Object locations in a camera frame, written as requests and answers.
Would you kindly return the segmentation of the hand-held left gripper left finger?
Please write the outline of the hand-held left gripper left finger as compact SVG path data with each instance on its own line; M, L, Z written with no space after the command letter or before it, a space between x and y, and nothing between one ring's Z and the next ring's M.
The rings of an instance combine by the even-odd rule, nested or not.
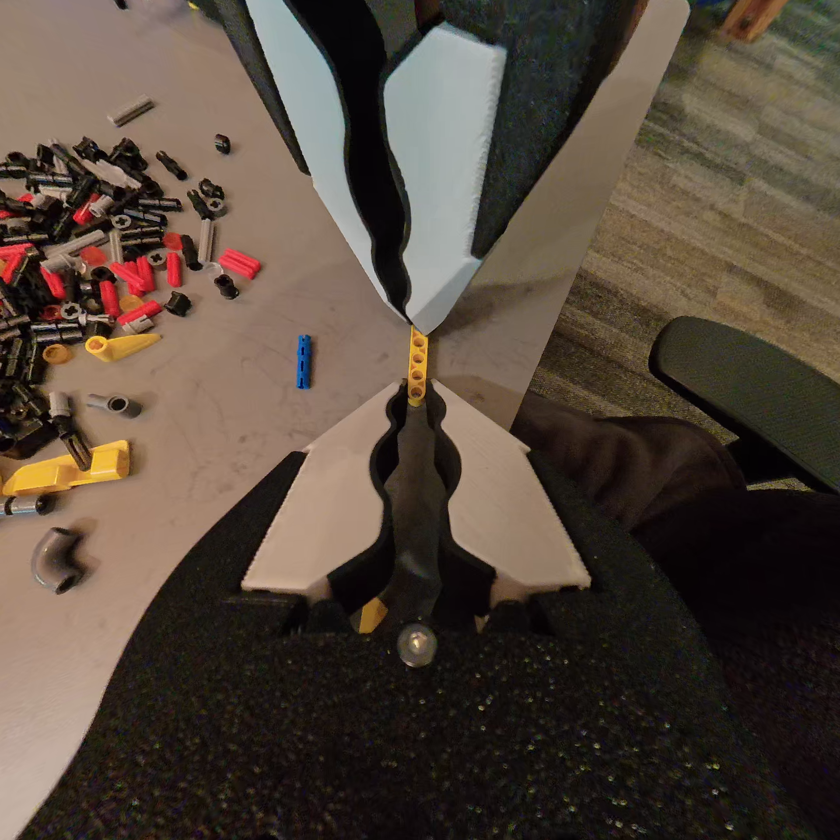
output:
M384 484L398 462L395 381L302 450L303 460L242 580L245 592L369 601L394 562Z

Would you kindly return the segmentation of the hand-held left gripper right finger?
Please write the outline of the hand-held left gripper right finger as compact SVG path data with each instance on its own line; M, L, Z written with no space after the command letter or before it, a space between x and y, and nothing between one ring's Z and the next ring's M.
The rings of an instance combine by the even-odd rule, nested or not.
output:
M443 594L468 614L502 602L582 591L592 577L532 465L530 447L439 381L426 393Z

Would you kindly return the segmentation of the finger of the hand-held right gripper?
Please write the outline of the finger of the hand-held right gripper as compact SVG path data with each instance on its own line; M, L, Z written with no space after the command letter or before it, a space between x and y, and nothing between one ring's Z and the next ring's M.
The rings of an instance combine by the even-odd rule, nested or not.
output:
M504 47L442 23L385 79L386 137L407 204L405 313L424 334L481 265L472 249L506 62Z
M364 1L248 2L312 184L385 304L407 321L406 210L382 118L386 52Z

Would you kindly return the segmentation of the short yellow holed beam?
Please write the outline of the short yellow holed beam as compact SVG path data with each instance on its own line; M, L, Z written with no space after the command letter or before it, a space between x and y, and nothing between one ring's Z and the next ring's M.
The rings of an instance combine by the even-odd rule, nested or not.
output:
M420 407L424 404L427 391L428 337L412 326L409 345L407 401L409 406Z

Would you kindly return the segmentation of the grey pipe elbow piece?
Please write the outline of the grey pipe elbow piece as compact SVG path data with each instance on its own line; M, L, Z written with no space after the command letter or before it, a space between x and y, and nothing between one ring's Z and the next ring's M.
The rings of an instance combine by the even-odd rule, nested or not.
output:
M66 528L50 528L36 544L31 556L35 581L60 595L79 583L83 569L75 555L81 534Z

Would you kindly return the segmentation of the grey ridged axle connector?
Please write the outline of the grey ridged axle connector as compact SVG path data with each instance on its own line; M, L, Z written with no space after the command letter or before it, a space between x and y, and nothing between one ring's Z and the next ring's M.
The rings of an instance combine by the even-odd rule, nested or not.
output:
M107 119L113 127L119 129L138 119L145 113L153 110L155 105L156 103L151 97L143 95L136 100L113 110L108 115Z

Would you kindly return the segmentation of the red pin connector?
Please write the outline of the red pin connector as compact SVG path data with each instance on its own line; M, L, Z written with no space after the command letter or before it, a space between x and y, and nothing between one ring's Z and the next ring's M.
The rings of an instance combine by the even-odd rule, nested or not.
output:
M217 258L217 262L226 271L232 271L249 280L255 279L262 268L258 259L234 248L226 248Z

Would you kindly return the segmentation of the person's dark clothing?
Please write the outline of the person's dark clothing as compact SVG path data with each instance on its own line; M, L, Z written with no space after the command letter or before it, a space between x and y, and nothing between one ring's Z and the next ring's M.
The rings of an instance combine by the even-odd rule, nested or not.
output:
M529 393L511 434L665 572L783 787L838 838L838 496L749 490L722 443L671 416L600 418Z

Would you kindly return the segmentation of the wooden furniture leg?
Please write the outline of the wooden furniture leg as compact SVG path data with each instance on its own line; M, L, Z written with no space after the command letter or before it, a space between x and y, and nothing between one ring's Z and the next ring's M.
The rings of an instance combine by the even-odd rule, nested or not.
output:
M751 44L760 38L781 14L788 1L737 1L719 29L727 41Z

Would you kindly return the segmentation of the grey round connector piece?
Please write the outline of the grey round connector piece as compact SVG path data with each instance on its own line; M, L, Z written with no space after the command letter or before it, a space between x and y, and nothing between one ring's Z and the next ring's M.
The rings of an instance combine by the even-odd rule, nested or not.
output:
M85 405L109 415L126 419L137 418L143 412L143 406L140 403L120 394L98 395L91 393L86 395Z

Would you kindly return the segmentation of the yellow tooth piece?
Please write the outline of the yellow tooth piece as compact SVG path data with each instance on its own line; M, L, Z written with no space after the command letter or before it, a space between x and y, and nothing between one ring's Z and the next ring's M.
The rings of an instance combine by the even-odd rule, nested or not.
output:
M104 363L114 363L146 350L160 342L157 333L139 333L117 338L92 336L85 342L85 350Z

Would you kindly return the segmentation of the pile of black red pieces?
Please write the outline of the pile of black red pieces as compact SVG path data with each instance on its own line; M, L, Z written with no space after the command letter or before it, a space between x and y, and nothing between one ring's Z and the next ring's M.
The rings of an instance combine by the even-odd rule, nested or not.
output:
M246 278L214 254L223 187L204 177L172 195L131 138L10 151L1 175L24 187L1 192L1 454L22 461L61 441L44 389L51 368L92 336L154 333L163 313L185 319L189 272L228 301Z

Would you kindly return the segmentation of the black grey long pin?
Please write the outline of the black grey long pin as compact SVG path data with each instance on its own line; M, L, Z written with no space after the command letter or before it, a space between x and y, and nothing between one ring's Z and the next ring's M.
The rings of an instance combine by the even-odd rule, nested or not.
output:
M49 420L57 431L59 439L66 447L76 466L82 472L88 472L92 464L92 454L82 436L70 404L68 394L49 392Z

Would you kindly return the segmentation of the yellow flat panel piece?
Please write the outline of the yellow flat panel piece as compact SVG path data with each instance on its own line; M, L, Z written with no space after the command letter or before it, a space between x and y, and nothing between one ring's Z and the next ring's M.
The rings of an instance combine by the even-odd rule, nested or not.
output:
M37 496L75 487L121 480L131 471L131 444L119 440L91 450L91 467L81 470L74 458L63 455L27 464L16 470L3 484L8 497Z

